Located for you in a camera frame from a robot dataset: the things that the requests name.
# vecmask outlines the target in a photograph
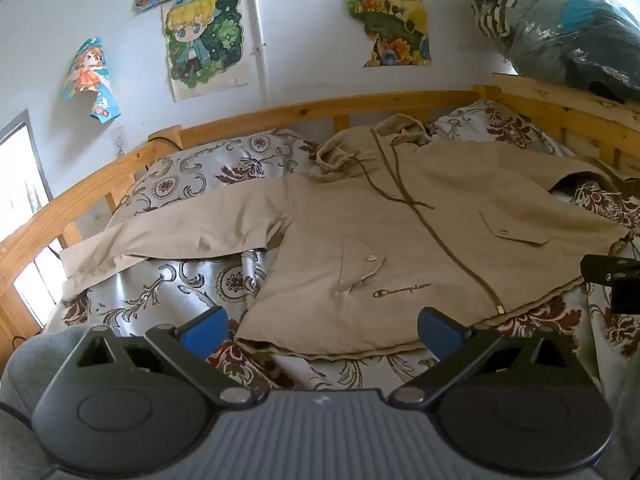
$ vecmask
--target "bed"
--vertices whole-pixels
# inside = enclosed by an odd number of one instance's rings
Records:
[[[52,240],[58,238],[64,247],[78,243],[75,221],[98,200],[107,200],[113,225],[219,186],[314,173],[319,171],[314,162],[318,145],[288,125],[332,118],[337,133],[350,126],[350,115],[387,110],[428,124],[425,142],[505,141],[556,156],[594,157],[624,175],[640,176],[640,107],[504,74],[494,75],[491,86],[468,91],[337,98],[191,128],[173,126],[80,181],[0,243],[0,367],[15,336],[28,338],[41,330],[15,290],[14,279]],[[134,174],[145,168],[136,181]],[[589,180],[554,194],[640,234],[640,200],[634,196],[605,192]],[[89,323],[139,335],[159,323],[180,325],[220,305],[230,318],[229,335],[209,363],[254,390],[379,387],[388,394],[437,362],[428,349],[332,362],[242,350],[234,343],[235,330],[258,294],[273,251],[206,261],[147,260],[60,304],[44,330]],[[620,254],[635,257],[637,249],[629,243]],[[499,329],[507,335],[527,335],[538,326],[559,330],[610,396],[638,348],[640,317],[613,315],[609,299],[608,288],[584,284]]]

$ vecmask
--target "gray ribbed surface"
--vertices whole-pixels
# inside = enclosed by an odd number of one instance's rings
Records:
[[[272,391],[253,410],[225,413],[182,462],[135,480],[509,478],[459,457],[425,415],[395,410],[369,390]],[[563,479],[600,477],[586,470]],[[80,479],[55,472],[48,480]]]

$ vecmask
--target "bag of clothes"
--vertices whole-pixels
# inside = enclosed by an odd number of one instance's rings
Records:
[[[472,0],[518,74],[640,102],[640,25],[613,0]]]

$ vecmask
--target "window frame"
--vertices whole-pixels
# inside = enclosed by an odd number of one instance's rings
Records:
[[[18,115],[13,121],[11,121],[7,126],[0,130],[0,148],[2,145],[7,142],[7,140],[13,136],[16,132],[19,132],[23,128],[27,128],[27,134],[29,136],[29,142],[31,144],[31,151],[33,152],[33,157],[36,160],[36,166],[38,168],[38,173],[40,174],[40,179],[42,180],[42,186],[44,187],[44,192],[47,195],[47,199],[49,202],[53,200],[53,195],[51,194],[51,190],[49,188],[49,183],[44,175],[44,170],[42,169],[42,162],[40,161],[40,155],[38,154],[38,147],[36,146],[36,141],[33,138],[33,130],[31,128],[31,120],[29,118],[29,111],[25,110],[20,115]]]

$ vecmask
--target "white logo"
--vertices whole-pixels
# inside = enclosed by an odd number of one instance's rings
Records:
[[[320,406],[324,406],[325,402],[331,402],[331,399],[329,397],[327,397],[326,395],[323,395],[322,397],[318,397],[317,399],[314,399],[314,402],[316,404],[320,404]]]

